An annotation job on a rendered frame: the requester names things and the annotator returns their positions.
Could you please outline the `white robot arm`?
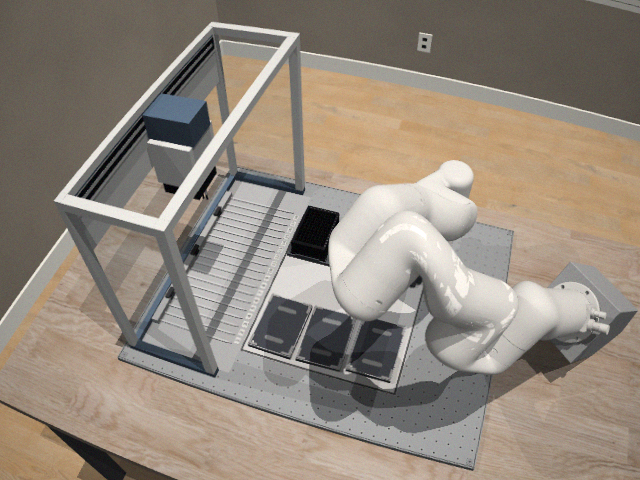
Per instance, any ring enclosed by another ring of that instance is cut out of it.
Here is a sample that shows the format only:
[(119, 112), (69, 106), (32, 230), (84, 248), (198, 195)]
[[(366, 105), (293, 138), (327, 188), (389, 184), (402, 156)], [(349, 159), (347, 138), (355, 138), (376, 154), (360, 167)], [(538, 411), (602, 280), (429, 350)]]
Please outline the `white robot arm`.
[(607, 335), (610, 326), (598, 323), (607, 313), (583, 284), (554, 289), (522, 281), (511, 288), (464, 266), (447, 241), (475, 224), (473, 179), (466, 163), (450, 160), (414, 184), (364, 191), (329, 238), (332, 287), (342, 309), (360, 321), (376, 320), (421, 276), (434, 317), (425, 331), (429, 351), (451, 369), (487, 375), (507, 370), (539, 340)]

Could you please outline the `black deep-well plate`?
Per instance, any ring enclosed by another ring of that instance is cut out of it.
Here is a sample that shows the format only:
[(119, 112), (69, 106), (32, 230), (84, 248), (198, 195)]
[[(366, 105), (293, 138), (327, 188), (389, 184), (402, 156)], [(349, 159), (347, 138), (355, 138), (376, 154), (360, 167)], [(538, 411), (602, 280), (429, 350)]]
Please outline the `black deep-well plate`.
[(338, 223), (338, 212), (308, 205), (291, 241), (291, 253), (325, 262), (329, 238)]

